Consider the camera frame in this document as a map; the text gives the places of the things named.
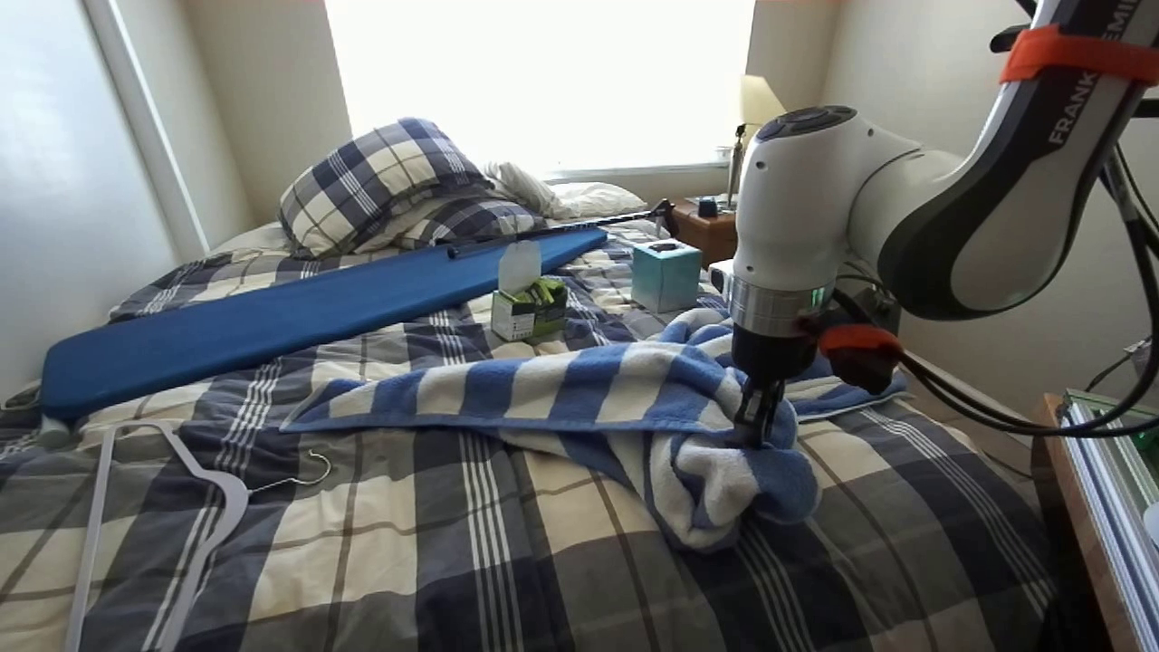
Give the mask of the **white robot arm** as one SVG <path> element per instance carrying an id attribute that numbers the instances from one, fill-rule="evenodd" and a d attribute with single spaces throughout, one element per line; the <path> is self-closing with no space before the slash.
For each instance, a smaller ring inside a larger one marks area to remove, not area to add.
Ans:
<path id="1" fill-rule="evenodd" d="M 1108 187 L 1139 275 L 1154 214 L 1119 153 L 1154 82 L 1159 0 L 1017 0 L 998 94 L 968 155 L 871 126 L 848 104 L 762 122 L 735 214 L 737 431 L 771 435 L 781 386 L 813 354 L 880 386 L 905 350 L 820 316 L 857 260 L 919 320 L 983 320 L 1034 297 L 1062 269 L 1085 194 Z"/>

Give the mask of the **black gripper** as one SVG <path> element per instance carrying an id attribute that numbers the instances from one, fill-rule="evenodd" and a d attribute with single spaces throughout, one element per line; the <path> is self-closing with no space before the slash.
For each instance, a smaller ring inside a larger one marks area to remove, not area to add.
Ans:
<path id="1" fill-rule="evenodd" d="M 785 336 L 735 331 L 730 359 L 747 372 L 735 424 L 747 440 L 762 440 L 781 406 L 785 382 L 810 366 L 813 336 L 805 331 Z"/>

